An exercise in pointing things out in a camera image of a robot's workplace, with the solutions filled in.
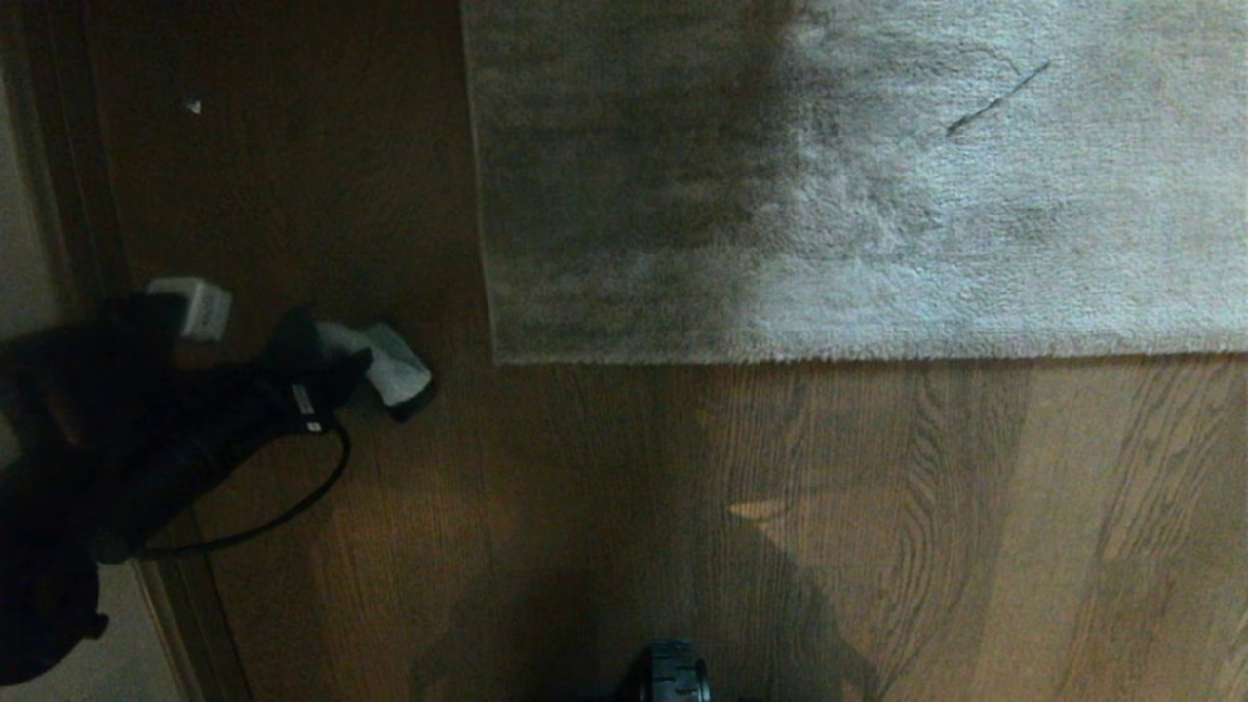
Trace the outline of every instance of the shag rug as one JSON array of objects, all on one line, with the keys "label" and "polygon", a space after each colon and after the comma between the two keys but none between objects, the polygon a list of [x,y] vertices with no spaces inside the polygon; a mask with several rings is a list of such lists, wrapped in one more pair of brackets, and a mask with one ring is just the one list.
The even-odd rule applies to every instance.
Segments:
[{"label": "shag rug", "polygon": [[1239,0],[464,0],[500,362],[1248,349]]}]

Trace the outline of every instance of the black cable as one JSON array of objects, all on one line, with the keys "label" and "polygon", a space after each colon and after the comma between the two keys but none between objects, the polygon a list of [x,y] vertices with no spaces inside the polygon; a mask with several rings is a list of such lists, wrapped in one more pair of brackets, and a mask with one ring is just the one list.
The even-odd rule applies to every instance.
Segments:
[{"label": "black cable", "polygon": [[324,478],[324,482],[322,482],[319,486],[317,486],[316,490],[310,492],[307,497],[300,500],[290,510],[286,510],[281,515],[277,515],[272,520],[260,525],[256,528],[250,528],[247,531],[236,533],[233,536],[213,538],[211,541],[203,541],[201,543],[188,543],[186,546],[170,546],[170,547],[149,546],[141,548],[137,553],[135,553],[135,556],[144,560],[155,560],[155,558],[168,558],[173,556],[210,553],[212,551],[228,548],[230,546],[237,546],[240,543],[251,541],[252,538],[268,533],[275,528],[285,525],[286,522],[293,520],[295,517],[300,516],[301,513],[307,511],[308,507],[316,505],[317,501],[324,497],[327,492],[329,492],[329,488],[332,488],[333,485],[338,482],[338,478],[342,477],[342,473],[346,472],[347,463],[351,461],[351,435],[347,433],[347,428],[334,422],[329,425],[328,431],[329,433],[336,435],[338,440],[342,442],[342,456],[338,458],[338,466],[333,468],[333,472],[329,473],[329,477]]}]

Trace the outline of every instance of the wood grain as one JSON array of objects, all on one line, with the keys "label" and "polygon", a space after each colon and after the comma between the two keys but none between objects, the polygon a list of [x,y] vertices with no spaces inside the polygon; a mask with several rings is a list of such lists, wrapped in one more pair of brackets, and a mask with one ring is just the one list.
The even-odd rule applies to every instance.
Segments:
[{"label": "wood grain", "polygon": [[[655,636],[725,700],[1244,698],[1244,358],[495,367],[452,0],[87,30],[135,284],[236,294],[195,361],[314,300],[438,377],[409,425],[347,412],[343,483],[212,557],[256,700],[560,700]],[[243,467],[207,535],[331,441]]]}]

